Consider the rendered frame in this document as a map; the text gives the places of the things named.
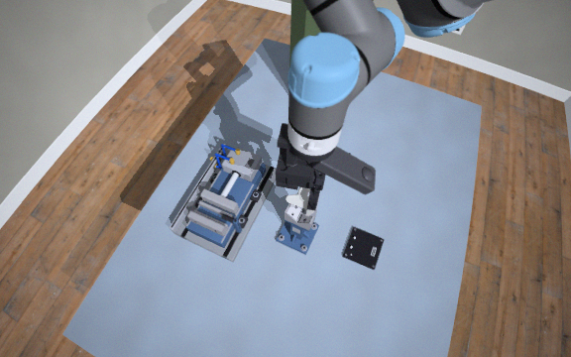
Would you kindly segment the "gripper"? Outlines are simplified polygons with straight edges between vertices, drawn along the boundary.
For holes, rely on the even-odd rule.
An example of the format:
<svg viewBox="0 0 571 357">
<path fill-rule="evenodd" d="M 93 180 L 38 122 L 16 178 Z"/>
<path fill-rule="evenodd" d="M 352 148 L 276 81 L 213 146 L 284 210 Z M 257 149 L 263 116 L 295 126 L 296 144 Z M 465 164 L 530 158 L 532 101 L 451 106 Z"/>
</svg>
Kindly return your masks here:
<svg viewBox="0 0 571 357">
<path fill-rule="evenodd" d="M 276 168 L 276 186 L 298 189 L 297 194 L 287 195 L 285 200 L 290 204 L 304 208 L 306 210 L 305 216 L 309 216 L 316 209 L 319 193 L 323 190 L 325 181 L 325 174 L 314 169 L 312 167 L 313 162 L 320 162 L 329 158 L 335 148 L 320 156 L 301 153 L 290 143 L 287 127 L 288 124 L 282 123 L 277 141 L 280 155 Z M 287 159 L 284 148 L 287 149 Z M 308 194 L 309 196 L 307 196 Z"/>
</svg>

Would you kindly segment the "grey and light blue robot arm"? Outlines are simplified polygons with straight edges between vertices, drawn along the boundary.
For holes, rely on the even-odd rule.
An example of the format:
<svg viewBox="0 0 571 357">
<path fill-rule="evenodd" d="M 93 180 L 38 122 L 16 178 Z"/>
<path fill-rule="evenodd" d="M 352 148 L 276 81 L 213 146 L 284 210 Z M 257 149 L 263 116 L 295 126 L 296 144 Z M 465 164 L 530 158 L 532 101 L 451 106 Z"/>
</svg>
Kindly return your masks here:
<svg viewBox="0 0 571 357">
<path fill-rule="evenodd" d="M 397 1 L 411 31 L 431 38 L 463 27 L 493 0 Z M 301 39 L 291 53 L 288 139 L 311 156 L 336 147 L 329 158 L 313 162 L 312 167 L 368 194 L 375 190 L 376 169 L 336 145 L 350 103 L 401 50 L 403 24 L 391 10 L 376 8 L 373 0 L 303 2 L 321 33 Z"/>
</svg>

